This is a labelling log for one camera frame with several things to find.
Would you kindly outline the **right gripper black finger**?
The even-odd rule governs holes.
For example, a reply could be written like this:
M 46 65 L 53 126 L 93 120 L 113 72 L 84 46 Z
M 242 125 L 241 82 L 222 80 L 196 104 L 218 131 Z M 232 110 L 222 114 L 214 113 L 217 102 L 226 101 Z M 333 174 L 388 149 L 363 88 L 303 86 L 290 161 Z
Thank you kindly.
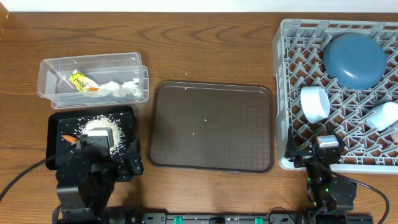
M 344 147 L 346 146 L 344 140 L 342 140 L 342 139 L 339 137 L 339 135 L 336 134 L 336 132 L 333 130 L 333 128 L 331 127 L 330 124 L 326 124 L 325 126 L 326 126 L 326 133 L 327 133 L 328 135 L 333 135 L 333 136 L 336 138 L 336 140 L 337 140 L 337 142 L 338 142 L 338 147 L 344 148 Z
M 289 128 L 288 129 L 287 146 L 286 146 L 284 157 L 295 157 L 296 153 L 297 153 L 297 147 L 295 145 L 294 134 L 293 134 L 292 128 Z

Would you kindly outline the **orange carrot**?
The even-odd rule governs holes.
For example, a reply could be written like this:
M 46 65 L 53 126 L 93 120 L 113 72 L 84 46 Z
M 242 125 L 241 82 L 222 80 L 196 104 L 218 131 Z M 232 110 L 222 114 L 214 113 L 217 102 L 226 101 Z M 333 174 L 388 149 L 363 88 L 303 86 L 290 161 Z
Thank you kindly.
M 75 144 L 76 141 L 77 141 L 77 138 L 74 137 L 74 136 L 71 136 L 71 135 L 66 135 L 66 134 L 64 134 L 64 135 L 62 135 L 62 138 L 63 138 L 65 141 L 69 142 L 70 144 Z

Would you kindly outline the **small blue white cup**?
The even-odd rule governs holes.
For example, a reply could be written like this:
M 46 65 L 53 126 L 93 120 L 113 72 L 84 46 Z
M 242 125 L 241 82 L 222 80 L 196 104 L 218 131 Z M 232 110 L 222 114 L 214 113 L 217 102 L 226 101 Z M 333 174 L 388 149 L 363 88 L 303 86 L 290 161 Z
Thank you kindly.
M 387 102 L 378 105 L 367 112 L 366 124 L 370 128 L 383 131 L 397 121 L 397 103 Z

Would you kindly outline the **light blue rice bowl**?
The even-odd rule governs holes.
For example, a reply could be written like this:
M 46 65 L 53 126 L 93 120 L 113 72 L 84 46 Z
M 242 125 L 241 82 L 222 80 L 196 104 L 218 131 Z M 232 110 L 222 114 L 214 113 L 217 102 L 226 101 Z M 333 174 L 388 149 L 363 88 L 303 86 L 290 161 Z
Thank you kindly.
M 316 123 L 330 114 L 330 102 L 326 91 L 320 86 L 305 86 L 300 92 L 303 113 L 310 123 Z

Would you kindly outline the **white tissue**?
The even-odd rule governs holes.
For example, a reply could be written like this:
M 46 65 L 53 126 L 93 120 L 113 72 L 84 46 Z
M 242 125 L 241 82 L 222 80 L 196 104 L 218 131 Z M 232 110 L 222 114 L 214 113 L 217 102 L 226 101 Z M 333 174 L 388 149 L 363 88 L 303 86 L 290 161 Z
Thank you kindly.
M 140 86 L 140 79 L 134 78 L 132 81 L 124 82 L 121 85 L 122 96 L 133 95 L 140 97 L 142 95 L 142 88 Z
M 106 96 L 112 94 L 114 97 L 122 97 L 121 85 L 117 82 L 111 81 L 99 86 L 95 96 Z

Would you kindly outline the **yellow green snack wrapper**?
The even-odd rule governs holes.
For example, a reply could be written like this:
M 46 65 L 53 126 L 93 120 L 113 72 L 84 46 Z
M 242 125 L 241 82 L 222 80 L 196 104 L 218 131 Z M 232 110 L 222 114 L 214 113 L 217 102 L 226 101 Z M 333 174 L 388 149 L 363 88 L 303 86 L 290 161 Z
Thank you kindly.
M 77 90 L 80 92 L 97 91 L 100 87 L 96 82 L 86 77 L 78 70 L 73 71 L 69 80 L 76 86 Z

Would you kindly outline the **dark blue plate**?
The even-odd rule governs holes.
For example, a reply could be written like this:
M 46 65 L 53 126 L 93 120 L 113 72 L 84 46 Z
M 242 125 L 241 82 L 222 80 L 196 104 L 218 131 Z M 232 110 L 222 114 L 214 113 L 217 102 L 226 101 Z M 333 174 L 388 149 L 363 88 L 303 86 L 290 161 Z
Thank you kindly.
M 345 34 L 327 45 L 323 64 L 341 86 L 366 90 L 382 79 L 387 57 L 375 40 L 362 34 Z

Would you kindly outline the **pink white paper cup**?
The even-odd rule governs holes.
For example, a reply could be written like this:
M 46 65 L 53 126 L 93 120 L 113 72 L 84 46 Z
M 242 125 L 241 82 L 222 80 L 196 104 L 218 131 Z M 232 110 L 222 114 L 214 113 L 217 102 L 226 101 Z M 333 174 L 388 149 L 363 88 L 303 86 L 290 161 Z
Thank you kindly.
M 392 127 L 394 128 L 394 131 L 391 133 L 391 138 L 394 142 L 398 142 L 398 122 L 396 121 Z

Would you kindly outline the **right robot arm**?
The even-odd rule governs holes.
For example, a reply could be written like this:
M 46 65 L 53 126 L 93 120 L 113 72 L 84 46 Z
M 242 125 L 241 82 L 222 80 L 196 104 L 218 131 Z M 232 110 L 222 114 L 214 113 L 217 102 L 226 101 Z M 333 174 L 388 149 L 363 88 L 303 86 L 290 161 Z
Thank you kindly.
M 306 223 L 348 223 L 346 213 L 354 209 L 357 184 L 332 174 L 331 165 L 341 159 L 346 144 L 328 125 L 326 134 L 306 151 L 298 150 L 292 129 L 284 157 L 295 168 L 305 168 L 308 174 L 307 196 L 315 207 L 306 214 Z

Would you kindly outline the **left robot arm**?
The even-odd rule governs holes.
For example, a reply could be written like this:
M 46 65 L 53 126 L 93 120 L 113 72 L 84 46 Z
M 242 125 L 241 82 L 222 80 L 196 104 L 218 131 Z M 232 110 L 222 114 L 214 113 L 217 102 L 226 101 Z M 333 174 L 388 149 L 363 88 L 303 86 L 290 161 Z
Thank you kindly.
M 133 140 L 120 159 L 112 158 L 108 137 L 84 135 L 75 141 L 69 161 L 56 172 L 60 206 L 53 223 L 140 223 L 132 207 L 108 207 L 115 183 L 129 182 L 144 171 L 141 147 Z

